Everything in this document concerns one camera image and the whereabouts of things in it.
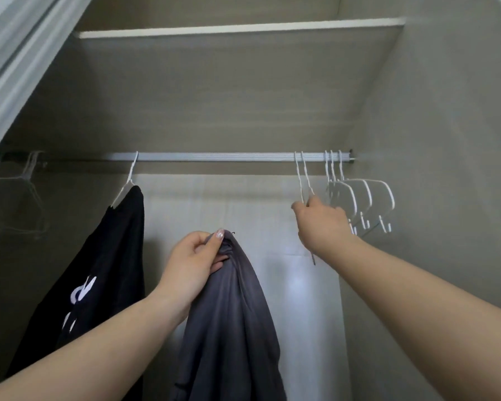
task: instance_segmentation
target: black garment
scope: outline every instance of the black garment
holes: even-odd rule
[[[280,347],[254,269],[225,231],[229,259],[191,305],[171,401],[284,401]]]
[[[8,371],[11,376],[145,298],[143,194],[132,187],[35,309]],[[124,398],[140,400],[142,380]]]

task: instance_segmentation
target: closet rod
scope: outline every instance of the closet rod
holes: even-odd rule
[[[339,152],[332,154],[334,161],[339,161]],[[47,161],[117,161],[131,162],[136,157],[135,152],[100,153],[100,154],[48,154]],[[297,159],[302,161],[301,152]],[[324,162],[324,152],[304,152],[307,162]],[[172,153],[172,152],[140,152],[137,158],[140,162],[293,162],[294,152],[281,153]],[[350,152],[341,153],[342,162],[353,162]]]

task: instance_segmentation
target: person's left hand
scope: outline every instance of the person's left hand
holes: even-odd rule
[[[154,290],[154,293],[170,298],[184,314],[204,288],[210,274],[219,270],[223,260],[228,259],[228,256],[217,254],[223,242],[224,229],[215,232],[205,244],[208,236],[208,232],[197,231],[178,242]]]

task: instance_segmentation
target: person's right hand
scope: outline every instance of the person's right hand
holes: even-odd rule
[[[291,208],[297,218],[302,244],[325,261],[331,250],[356,239],[345,211],[324,205],[316,195],[310,197],[307,206],[298,201]]]

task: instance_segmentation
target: forearm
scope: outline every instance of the forearm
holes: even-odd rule
[[[181,319],[158,293],[0,384],[0,401],[120,400]]]
[[[360,239],[325,257],[444,397],[501,400],[501,309]]]

